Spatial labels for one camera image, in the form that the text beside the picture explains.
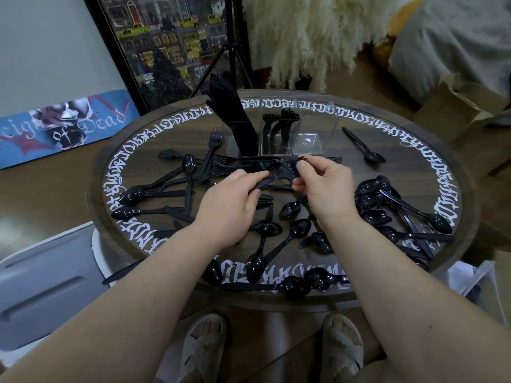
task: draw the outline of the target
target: forearm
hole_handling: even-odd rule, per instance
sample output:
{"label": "forearm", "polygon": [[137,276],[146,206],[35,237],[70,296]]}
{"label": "forearm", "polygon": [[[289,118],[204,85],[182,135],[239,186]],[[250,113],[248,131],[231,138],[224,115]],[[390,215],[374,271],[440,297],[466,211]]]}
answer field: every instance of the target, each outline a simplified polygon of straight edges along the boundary
{"label": "forearm", "polygon": [[504,327],[360,218],[330,225],[329,242],[404,380],[501,381],[509,374],[511,335]]}
{"label": "forearm", "polygon": [[152,381],[181,310],[215,254],[193,225],[179,231],[0,381]]}

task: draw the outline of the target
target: framed picture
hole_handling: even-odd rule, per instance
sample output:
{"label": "framed picture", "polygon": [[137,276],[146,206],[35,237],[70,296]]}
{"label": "framed picture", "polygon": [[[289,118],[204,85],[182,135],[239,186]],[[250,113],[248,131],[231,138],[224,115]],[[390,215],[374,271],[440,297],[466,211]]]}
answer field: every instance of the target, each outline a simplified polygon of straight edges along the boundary
{"label": "framed picture", "polygon": [[[225,0],[85,0],[128,91],[141,115],[190,97],[227,42]],[[233,0],[242,16],[241,0]],[[234,21],[235,41],[246,59],[248,35],[243,19]],[[213,73],[229,72],[225,51]],[[243,84],[237,68],[238,86]],[[209,78],[198,94],[208,90]]]}

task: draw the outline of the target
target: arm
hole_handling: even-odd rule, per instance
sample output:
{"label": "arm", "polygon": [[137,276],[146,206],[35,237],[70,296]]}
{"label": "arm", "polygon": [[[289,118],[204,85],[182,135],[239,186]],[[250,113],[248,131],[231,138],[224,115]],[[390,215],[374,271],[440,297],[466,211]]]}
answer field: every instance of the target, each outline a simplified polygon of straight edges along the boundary
{"label": "arm", "polygon": [[267,175],[238,170],[208,190],[192,225],[18,361],[0,382],[152,382],[204,268],[248,231],[261,193],[249,191]]}
{"label": "arm", "polygon": [[351,170],[307,157],[293,188],[328,236],[393,367],[403,381],[507,381],[511,334],[409,260],[364,222]]}

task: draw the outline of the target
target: hand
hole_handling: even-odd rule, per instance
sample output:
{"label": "hand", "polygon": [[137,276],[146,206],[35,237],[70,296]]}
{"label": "hand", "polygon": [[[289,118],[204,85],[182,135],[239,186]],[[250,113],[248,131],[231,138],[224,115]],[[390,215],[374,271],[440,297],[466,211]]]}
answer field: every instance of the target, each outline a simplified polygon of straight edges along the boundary
{"label": "hand", "polygon": [[259,189],[250,190],[268,174],[267,170],[249,174],[238,169],[202,198],[192,225],[218,251],[238,243],[247,233],[261,195]]}
{"label": "hand", "polygon": [[296,165],[301,177],[293,180],[292,188],[307,195],[320,226],[358,217],[351,169],[323,157],[303,157]]}

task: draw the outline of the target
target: foot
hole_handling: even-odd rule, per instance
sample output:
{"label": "foot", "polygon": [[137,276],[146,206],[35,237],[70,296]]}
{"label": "foot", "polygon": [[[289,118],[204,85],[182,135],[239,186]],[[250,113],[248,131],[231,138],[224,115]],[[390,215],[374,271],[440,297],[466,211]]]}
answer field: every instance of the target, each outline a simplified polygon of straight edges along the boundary
{"label": "foot", "polygon": [[363,367],[362,337],[345,316],[334,313],[323,322],[323,354],[320,383],[349,381]]}
{"label": "foot", "polygon": [[225,343],[225,320],[216,314],[197,320],[184,340],[179,383],[214,383]]}

